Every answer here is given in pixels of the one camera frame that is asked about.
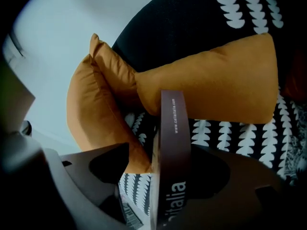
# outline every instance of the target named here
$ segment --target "patterned fabric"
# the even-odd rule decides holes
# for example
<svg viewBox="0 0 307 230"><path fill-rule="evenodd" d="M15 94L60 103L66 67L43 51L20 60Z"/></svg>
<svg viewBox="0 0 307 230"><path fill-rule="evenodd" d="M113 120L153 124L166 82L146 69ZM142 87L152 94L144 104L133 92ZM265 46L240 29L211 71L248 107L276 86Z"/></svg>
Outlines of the patterned fabric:
<svg viewBox="0 0 307 230"><path fill-rule="evenodd" d="M297 113L293 102L278 95L273 119L264 125L189 119L191 143L255 158L285 179L296 171L296 167L292 172L288 168L285 174L286 160L290 159L287 154L292 150L291 136L297 134ZM156 119L147 112L135 117L132 131L150 156ZM124 174L119 182L129 199L147 215L150 179L151 174Z"/></svg>
<svg viewBox="0 0 307 230"><path fill-rule="evenodd" d="M127 24L113 45L142 72L268 32L275 44L279 84L293 57L288 0L151 0Z"/></svg>
<svg viewBox="0 0 307 230"><path fill-rule="evenodd" d="M291 185L301 185L307 181L307 104L297 105L294 102L291 104L295 106L298 129L293 131L285 175L289 178Z"/></svg>

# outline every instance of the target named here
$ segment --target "orange pillow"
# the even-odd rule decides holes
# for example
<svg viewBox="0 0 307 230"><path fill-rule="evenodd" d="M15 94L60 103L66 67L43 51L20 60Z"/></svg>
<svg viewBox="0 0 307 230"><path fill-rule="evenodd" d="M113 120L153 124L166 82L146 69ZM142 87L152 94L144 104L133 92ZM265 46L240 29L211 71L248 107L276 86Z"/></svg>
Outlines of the orange pillow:
<svg viewBox="0 0 307 230"><path fill-rule="evenodd" d="M129 66L110 46L99 40L96 34L92 35L90 54L96 61L107 83L111 85L116 100L126 110L142 108L136 91L134 79L135 70Z"/></svg>
<svg viewBox="0 0 307 230"><path fill-rule="evenodd" d="M189 118L265 124L272 119L278 94L269 34L135 73L135 79L141 102L152 115L160 113L161 89L182 90Z"/></svg>
<svg viewBox="0 0 307 230"><path fill-rule="evenodd" d="M122 118L91 55L84 58L71 79L67 95L67 123L81 150L128 142L129 164L125 172L151 172L148 156Z"/></svg>

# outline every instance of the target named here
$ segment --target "brown cardboard strap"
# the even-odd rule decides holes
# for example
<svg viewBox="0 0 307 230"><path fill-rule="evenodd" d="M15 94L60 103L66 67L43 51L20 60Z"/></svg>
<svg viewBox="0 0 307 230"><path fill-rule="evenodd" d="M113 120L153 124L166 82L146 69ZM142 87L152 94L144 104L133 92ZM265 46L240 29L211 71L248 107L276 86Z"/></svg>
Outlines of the brown cardboard strap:
<svg viewBox="0 0 307 230"><path fill-rule="evenodd" d="M166 226L187 201L190 173L189 122L183 93L161 91L161 123L153 143L151 228Z"/></svg>

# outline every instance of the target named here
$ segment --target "black pillow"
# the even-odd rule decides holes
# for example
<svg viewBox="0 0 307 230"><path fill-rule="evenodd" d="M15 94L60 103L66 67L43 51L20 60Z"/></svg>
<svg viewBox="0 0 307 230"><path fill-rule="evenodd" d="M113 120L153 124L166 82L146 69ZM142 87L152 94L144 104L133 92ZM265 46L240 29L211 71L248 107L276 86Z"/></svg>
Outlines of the black pillow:
<svg viewBox="0 0 307 230"><path fill-rule="evenodd" d="M282 12L277 0L152 0L129 22L113 50L141 72L269 32L283 86L293 45Z"/></svg>

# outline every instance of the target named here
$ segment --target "white wall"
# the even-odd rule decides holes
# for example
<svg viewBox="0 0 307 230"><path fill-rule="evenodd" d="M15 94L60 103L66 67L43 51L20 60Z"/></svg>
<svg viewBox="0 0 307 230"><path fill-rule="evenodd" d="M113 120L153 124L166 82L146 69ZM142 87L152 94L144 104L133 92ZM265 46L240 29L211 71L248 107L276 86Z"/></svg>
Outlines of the white wall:
<svg viewBox="0 0 307 230"><path fill-rule="evenodd" d="M78 147L66 144L65 141L59 140L58 137L48 136L48 134L45 135L35 129L32 129L32 138L38 141L42 148L52 148L57 151L59 155L80 152Z"/></svg>
<svg viewBox="0 0 307 230"><path fill-rule="evenodd" d="M88 54L91 35L97 33L113 45L150 1L31 0L26 5L14 25L26 56L16 74L36 96L27 115L34 129L77 147L66 124L66 94L76 67Z"/></svg>

